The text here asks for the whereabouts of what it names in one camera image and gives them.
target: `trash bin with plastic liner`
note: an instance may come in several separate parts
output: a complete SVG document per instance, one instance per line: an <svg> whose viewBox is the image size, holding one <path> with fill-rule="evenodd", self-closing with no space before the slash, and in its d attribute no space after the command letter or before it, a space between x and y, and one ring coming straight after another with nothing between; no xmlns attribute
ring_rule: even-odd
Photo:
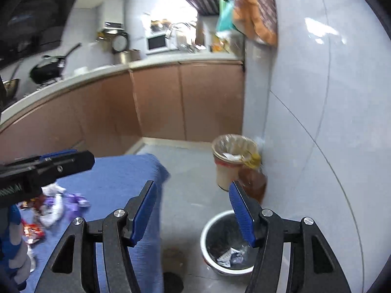
<svg viewBox="0 0 391 293"><path fill-rule="evenodd" d="M201 233L205 262L222 275L245 275L253 271L257 249L243 239L233 210L213 217Z"/></svg>
<svg viewBox="0 0 391 293"><path fill-rule="evenodd" d="M230 184L239 178L239 170L245 161L258 154L257 144L238 134L219 136L212 142L217 170L217 184L228 191Z"/></svg>

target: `gloved hand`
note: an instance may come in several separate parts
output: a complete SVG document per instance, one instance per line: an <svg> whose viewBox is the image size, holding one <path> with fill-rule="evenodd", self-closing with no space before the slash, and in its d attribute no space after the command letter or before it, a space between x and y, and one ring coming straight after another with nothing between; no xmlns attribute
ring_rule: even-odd
<svg viewBox="0 0 391 293"><path fill-rule="evenodd" d="M24 290L30 275L31 261L27 244L22 240L23 225L19 209L12 205L0 211L0 267Z"/></svg>

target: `tile floor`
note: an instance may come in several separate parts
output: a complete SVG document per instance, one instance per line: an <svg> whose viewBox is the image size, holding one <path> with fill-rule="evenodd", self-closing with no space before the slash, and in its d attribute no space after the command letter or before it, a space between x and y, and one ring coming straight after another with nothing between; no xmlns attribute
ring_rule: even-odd
<svg viewBox="0 0 391 293"><path fill-rule="evenodd" d="M162 250L184 253L187 268L184 293L242 293L249 278L216 274L202 258L199 239L205 224L218 213L232 209L228 193L216 184L210 149L145 145L138 154L152 153L167 168L162 201Z"/></svg>

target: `beige trash can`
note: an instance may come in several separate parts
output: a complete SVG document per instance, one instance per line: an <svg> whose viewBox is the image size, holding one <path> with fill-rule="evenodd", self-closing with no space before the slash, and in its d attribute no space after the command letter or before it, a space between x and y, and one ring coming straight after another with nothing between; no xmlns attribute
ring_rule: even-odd
<svg viewBox="0 0 391 293"><path fill-rule="evenodd" d="M229 190L234 180L238 180L243 162L258 153L253 140L238 134L219 136L212 142L212 149L217 170L216 182L225 191Z"/></svg>

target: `microwave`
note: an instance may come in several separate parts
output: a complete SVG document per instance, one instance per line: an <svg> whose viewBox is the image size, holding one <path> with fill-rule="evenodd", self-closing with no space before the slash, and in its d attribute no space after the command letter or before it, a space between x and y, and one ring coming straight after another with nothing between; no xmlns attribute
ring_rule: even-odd
<svg viewBox="0 0 391 293"><path fill-rule="evenodd" d="M160 31L156 33L150 33L145 37L147 42L146 54L156 54L157 52L168 52L177 50L174 39L167 39L166 32Z"/></svg>

